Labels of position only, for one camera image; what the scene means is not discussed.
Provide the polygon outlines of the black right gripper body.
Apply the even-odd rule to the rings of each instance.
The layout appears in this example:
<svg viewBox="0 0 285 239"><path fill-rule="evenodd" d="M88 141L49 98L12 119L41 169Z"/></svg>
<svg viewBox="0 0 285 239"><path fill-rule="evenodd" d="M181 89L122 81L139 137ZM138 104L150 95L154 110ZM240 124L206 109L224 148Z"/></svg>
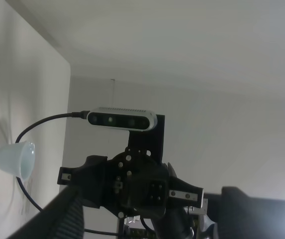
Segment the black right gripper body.
<svg viewBox="0 0 285 239"><path fill-rule="evenodd" d="M127 147L113 159L92 155L82 165L86 207L104 207L114 215L160 219L166 211L169 174L147 152Z"/></svg>

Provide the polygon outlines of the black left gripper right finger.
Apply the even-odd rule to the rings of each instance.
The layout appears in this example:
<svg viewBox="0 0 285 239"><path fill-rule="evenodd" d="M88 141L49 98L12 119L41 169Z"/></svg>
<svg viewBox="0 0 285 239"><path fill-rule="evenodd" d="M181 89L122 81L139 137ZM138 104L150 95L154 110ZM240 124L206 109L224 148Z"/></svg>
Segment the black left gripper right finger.
<svg viewBox="0 0 285 239"><path fill-rule="evenodd" d="M250 197L223 187L215 239L285 239L285 200Z"/></svg>

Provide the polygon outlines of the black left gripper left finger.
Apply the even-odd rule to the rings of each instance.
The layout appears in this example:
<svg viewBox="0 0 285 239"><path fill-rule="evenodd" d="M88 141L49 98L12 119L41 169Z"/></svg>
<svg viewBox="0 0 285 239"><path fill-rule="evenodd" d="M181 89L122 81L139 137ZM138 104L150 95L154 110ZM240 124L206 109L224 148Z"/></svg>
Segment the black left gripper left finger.
<svg viewBox="0 0 285 239"><path fill-rule="evenodd" d="M82 239L83 198L79 187L66 187L40 213L13 233L12 239Z"/></svg>

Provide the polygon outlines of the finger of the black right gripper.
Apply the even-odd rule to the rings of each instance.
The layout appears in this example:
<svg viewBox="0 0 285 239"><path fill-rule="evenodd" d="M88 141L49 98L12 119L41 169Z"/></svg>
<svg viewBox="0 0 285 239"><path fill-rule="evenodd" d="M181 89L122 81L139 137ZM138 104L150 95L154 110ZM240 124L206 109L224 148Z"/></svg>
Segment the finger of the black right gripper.
<svg viewBox="0 0 285 239"><path fill-rule="evenodd" d="M203 204L204 189L193 186L179 179L170 163L167 164L169 172L168 208L201 208Z"/></svg>
<svg viewBox="0 0 285 239"><path fill-rule="evenodd" d="M92 155L88 156L80 167L60 167L57 184L85 185L94 183L98 185L104 181L106 163L106 156Z"/></svg>

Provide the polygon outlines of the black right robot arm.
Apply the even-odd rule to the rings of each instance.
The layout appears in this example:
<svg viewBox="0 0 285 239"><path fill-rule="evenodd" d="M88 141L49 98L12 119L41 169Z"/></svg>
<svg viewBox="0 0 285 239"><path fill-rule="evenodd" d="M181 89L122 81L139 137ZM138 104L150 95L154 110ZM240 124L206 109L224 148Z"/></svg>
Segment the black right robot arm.
<svg viewBox="0 0 285 239"><path fill-rule="evenodd" d="M93 155L80 167L61 167L57 183L80 187L86 207L104 207L118 218L150 219L159 239L192 238L185 209L201 208L204 196L202 188L179 179L170 164L129 147L111 160Z"/></svg>

